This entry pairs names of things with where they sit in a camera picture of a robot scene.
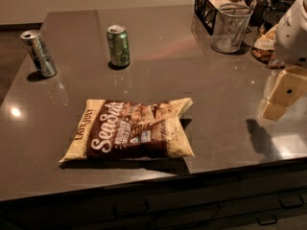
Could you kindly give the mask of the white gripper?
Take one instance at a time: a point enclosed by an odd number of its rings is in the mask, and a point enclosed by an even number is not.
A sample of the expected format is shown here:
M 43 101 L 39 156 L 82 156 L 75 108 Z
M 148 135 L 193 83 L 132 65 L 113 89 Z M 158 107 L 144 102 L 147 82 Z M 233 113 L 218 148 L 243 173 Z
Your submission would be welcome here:
M 300 65 L 282 70 L 260 108 L 263 118 L 279 120 L 307 93 L 307 0 L 295 0 L 279 20 L 275 32 L 274 51 L 285 63 Z

